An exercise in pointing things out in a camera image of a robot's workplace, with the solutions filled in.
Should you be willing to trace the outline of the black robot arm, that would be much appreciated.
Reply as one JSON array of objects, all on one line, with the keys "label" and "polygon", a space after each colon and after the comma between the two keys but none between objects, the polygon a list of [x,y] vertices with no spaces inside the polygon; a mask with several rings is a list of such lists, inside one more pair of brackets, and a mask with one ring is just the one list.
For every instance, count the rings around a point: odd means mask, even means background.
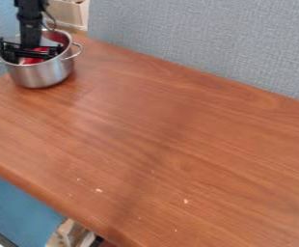
[{"label": "black robot arm", "polygon": [[58,56],[64,48],[60,42],[43,36],[48,0],[15,0],[18,8],[19,38],[0,38],[0,57],[12,64],[22,60],[42,63]]}]

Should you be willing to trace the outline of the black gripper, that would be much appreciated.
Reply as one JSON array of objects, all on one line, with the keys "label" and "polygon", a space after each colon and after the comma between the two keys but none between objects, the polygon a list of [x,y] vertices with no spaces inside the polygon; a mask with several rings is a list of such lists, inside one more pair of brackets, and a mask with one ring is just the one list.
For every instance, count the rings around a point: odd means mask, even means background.
[{"label": "black gripper", "polygon": [[[18,20],[19,38],[0,38],[0,56],[12,64],[18,64],[22,57],[52,59],[62,53],[63,44],[43,37],[43,15],[18,13]],[[32,51],[38,47],[48,47],[50,51]]]}]

